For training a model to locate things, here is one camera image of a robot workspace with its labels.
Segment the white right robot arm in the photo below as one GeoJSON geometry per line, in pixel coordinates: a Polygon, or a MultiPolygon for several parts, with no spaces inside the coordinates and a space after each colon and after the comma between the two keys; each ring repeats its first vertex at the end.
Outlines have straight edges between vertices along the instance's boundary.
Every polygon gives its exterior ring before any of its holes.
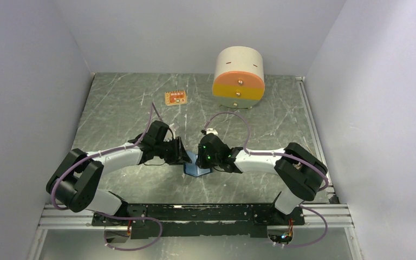
{"type": "Polygon", "coordinates": [[[286,148],[252,150],[230,148],[210,133],[198,144],[196,165],[199,168],[219,167],[228,173],[275,173],[286,188],[277,196],[271,209],[271,219],[284,224],[291,212],[302,202],[315,199],[317,193],[329,185],[327,167],[301,145],[291,142],[286,148]]]}

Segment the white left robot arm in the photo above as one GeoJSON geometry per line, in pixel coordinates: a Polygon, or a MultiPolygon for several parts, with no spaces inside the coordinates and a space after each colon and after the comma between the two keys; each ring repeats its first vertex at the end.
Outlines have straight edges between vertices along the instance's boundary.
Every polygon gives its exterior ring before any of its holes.
{"type": "Polygon", "coordinates": [[[46,191],[53,203],[62,203],[59,210],[102,212],[114,225],[121,225],[128,218],[125,201],[110,191],[99,190],[100,179],[104,174],[143,165],[154,158],[168,165],[192,162],[181,137],[175,136],[168,124],[155,120],[121,146],[99,152],[87,153],[78,148],[69,151],[48,180],[46,191]]]}

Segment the blue card holder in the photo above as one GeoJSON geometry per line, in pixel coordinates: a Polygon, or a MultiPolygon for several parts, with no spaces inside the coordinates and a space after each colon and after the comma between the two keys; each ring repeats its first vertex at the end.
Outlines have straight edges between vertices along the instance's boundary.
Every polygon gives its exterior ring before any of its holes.
{"type": "Polygon", "coordinates": [[[196,160],[198,158],[197,154],[191,151],[188,151],[187,154],[189,158],[191,159],[191,163],[189,162],[184,163],[183,169],[184,169],[185,175],[192,176],[192,177],[201,177],[203,175],[210,174],[213,172],[212,168],[205,169],[205,168],[200,168],[196,165],[196,160]]]}

